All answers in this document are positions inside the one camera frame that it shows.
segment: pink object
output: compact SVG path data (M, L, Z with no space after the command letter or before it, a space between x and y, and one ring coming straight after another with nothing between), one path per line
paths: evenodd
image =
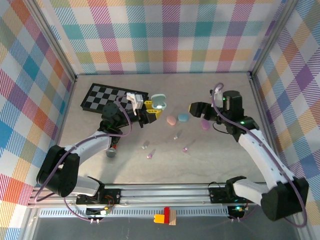
M201 120L201 127L203 130L208 130L210 128L209 121L202 119Z
M176 125L177 123L177 119L174 116L167 116L166 117L166 121L168 122L168 124L170 124L171 126Z

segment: wooden block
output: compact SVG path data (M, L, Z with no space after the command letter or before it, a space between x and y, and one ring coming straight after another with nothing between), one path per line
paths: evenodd
M171 209L170 210L170 222L169 225L175 226L177 225L177 211Z
M166 206L164 208L164 223L169 224L170 222L170 208Z

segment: plaid wall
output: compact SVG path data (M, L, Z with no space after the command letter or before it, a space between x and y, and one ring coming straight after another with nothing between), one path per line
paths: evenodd
M310 184L309 220L320 238L320 0L300 0L258 73L281 160Z
M285 2L38 0L79 74L246 72Z
M15 240L72 81L23 0L0 1L0 240Z

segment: purple object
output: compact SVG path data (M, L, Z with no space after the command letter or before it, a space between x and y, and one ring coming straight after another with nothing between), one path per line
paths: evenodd
M210 128L210 124L208 120L202 119L201 120L201 127L203 130L208 130Z

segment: cable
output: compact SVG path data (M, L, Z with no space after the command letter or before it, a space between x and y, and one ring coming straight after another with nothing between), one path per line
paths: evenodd
M215 92L218 88L218 90L221 90L224 87L224 84L219 82L217 85L214 86L213 88L213 92ZM308 216L307 216L307 210L306 210L306 206L304 205L304 201L298 191L298 189L296 188L296 186L294 185L294 183L291 181L291 179L289 178L289 176L286 174L286 172L283 170L283 168L281 167L281 165L278 163L278 161L276 160L276 158L274 157L274 155L270 152L270 150L267 148L267 146L260 140L259 137L257 137L255 134L253 134L249 129L247 129L246 127L231 121L230 119L227 119L225 116L223 116L221 114L221 112L219 112L216 103L214 101L213 95L212 95L212 105L214 110L216 111L216 113L219 115L219 117L221 117L224 121L226 121L227 123L230 123L244 131L246 131L247 134L249 134L251 137L253 137L262 147L263 149L266 151L266 153L269 155L269 157L272 159L273 163L276 165L276 167L279 169L280 173L284 176L284 178L287 180L287 182L290 184L290 186L292 187L295 195L298 198L298 201L301 205L302 208L302 215L303 215L303 223L302 224L296 224L290 220L288 220L286 217L284 218L287 222L289 222L291 225L293 225L296 228L303 228L307 225L308 222Z
M96 136L91 136L91 137L88 137L80 142L78 142L75 146L71 147L61 158L60 160L57 162L57 164L55 165L55 167L53 168L52 172L49 174L49 176L46 178L46 180L44 181L44 183L42 184L42 186L40 187L40 189L38 190L38 192L35 194L35 197L34 197L34 201L36 203L38 202L41 202L43 201L44 199L47 199L48 197L52 196L54 193L50 193L40 199L39 198L39 195L41 194L41 192L44 190L44 188L47 186L48 182L50 182L51 178L54 176L55 172L58 170L60 164L64 161L64 159L68 156L69 153L71 153L73 150L77 149L79 146L81 146L82 144L92 140L92 139L97 139L97 138L103 138L103 137L126 137L128 136L131 131L132 131L132 123L130 121L130 118L126 112L126 110L122 107L119 99L125 97L127 95L123 95L123 96L118 96L116 98L116 104L118 105L118 107L120 108L120 111L123 112L126 120L128 121L129 123L129 131L126 133L126 134L113 134L113 133L103 133L103 134L99 134L99 135L96 135ZM67 204L67 201L66 201L66 198L64 197L63 198L63 201L66 205L66 207L69 209L70 212L72 212L75 216L77 216L78 218L82 219L82 220L85 220L85 221L88 221L88 222L91 222L91 220L89 220L88 218L85 218L83 216L80 216L79 214L77 214L76 212L74 212Z
M216 124L216 123L217 123L217 122L215 121L215 122L212 124L212 127L213 127L214 130L216 130L217 132L222 133L222 134L229 134L229 133L226 132L226 131L221 131L221 130L216 129L216 127L215 127L215 124Z
M217 183L216 181L212 181L212 182L210 182L210 183L208 184L208 189L209 189L209 186L210 186L211 184L217 184L217 185L219 186L219 188L221 188L221 186L219 185L219 183Z
M242 220L247 219L248 217L250 217L257 210L257 208L258 208L258 205L256 205L255 208L251 212L249 212L248 215L246 215L246 212L244 212L243 217L241 217L240 219L242 219Z

